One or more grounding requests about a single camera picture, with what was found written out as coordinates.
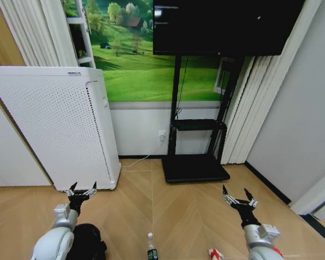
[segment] tv stand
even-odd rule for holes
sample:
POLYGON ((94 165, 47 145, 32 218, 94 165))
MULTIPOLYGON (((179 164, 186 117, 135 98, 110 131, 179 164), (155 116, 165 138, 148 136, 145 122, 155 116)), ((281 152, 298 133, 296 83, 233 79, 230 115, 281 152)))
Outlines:
POLYGON ((227 127, 224 123, 226 112, 235 89, 244 57, 235 57, 230 78, 222 100, 217 119, 176 119, 178 84, 181 67, 181 55, 176 55, 171 103, 170 133, 168 136, 167 156, 162 159, 165 179, 168 183, 219 181, 230 179, 220 164, 223 154, 227 127), (206 154, 177 154, 176 139, 178 131, 212 130, 210 144, 206 154), (219 136, 219 148, 215 157, 215 147, 219 136))

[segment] green meadow mural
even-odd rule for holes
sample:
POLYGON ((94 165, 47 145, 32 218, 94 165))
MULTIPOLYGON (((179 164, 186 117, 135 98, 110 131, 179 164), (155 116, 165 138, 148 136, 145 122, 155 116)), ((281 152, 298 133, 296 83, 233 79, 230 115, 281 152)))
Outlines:
MULTIPOLYGON (((83 0, 83 5, 96 68, 103 70, 109 100, 170 101, 174 56, 153 55, 153 1, 83 0)), ((64 0, 64 7, 68 17, 77 16, 73 0, 64 0)), ((194 40, 203 40, 197 29, 194 40)), ((185 62, 183 57, 180 81, 185 62)), ((218 57, 190 56, 181 100, 219 100, 213 92, 218 66, 218 57)))

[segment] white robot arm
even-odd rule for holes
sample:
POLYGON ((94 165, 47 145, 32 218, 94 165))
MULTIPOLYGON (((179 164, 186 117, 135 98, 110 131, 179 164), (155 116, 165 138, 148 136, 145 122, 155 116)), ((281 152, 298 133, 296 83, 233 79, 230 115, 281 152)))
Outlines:
POLYGON ((31 260, 64 260, 70 251, 73 231, 81 213, 82 202, 96 194, 96 182, 88 191, 74 191, 77 183, 67 191, 69 204, 59 204, 54 209, 54 224, 51 230, 35 244, 31 260))
POLYGON ((235 199, 228 194, 223 185, 223 198, 232 208, 236 209, 242 219, 242 228, 249 250, 249 260, 284 260, 280 251, 273 246, 272 241, 280 235, 275 226, 261 224, 253 215, 258 201, 250 192, 244 189, 249 201, 235 199))

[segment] white cable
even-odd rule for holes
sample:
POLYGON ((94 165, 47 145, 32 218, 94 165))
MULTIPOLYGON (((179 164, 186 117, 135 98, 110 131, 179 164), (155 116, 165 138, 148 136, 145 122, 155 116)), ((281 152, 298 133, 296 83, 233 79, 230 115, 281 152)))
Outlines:
POLYGON ((151 152, 149 155, 147 155, 146 157, 137 160, 136 162, 132 163, 132 164, 129 165, 129 166, 124 166, 124 165, 122 165, 121 167, 130 168, 130 167, 133 166, 134 164, 137 164, 139 161, 142 161, 142 160, 146 159, 148 156, 150 156, 150 155, 152 155, 153 153, 155 153, 155 152, 157 151, 157 149, 159 149, 159 147, 164 143, 164 141, 165 141, 165 139, 164 139, 163 141, 161 141, 161 142, 160 142, 160 145, 159 145, 157 148, 155 148, 155 150, 154 150, 153 152, 151 152))

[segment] black baseboard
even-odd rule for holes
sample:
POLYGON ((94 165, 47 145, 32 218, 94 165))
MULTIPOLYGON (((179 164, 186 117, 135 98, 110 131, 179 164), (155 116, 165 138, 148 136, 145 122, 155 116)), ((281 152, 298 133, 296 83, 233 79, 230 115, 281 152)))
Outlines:
POLYGON ((312 228, 316 230, 323 238, 325 238, 325 227, 319 223, 314 217, 310 214, 300 215, 312 228))
POLYGON ((265 185, 270 190, 272 190, 272 192, 275 195, 277 195, 279 197, 279 199, 282 200, 282 202, 284 202, 285 204, 289 204, 291 202, 291 199, 289 199, 283 192, 281 192, 275 185, 273 185, 273 183, 271 183, 261 173, 259 173, 249 162, 245 161, 244 165, 247 166, 247 168, 249 170, 251 170, 251 172, 254 173, 254 175, 256 177, 259 178, 259 180, 261 180, 263 183, 265 183, 265 185))
MULTIPOLYGON (((147 155, 119 155, 119 159, 142 159, 146 157, 147 155)), ((147 159, 161 159, 166 155, 150 155, 147 157, 147 159)))

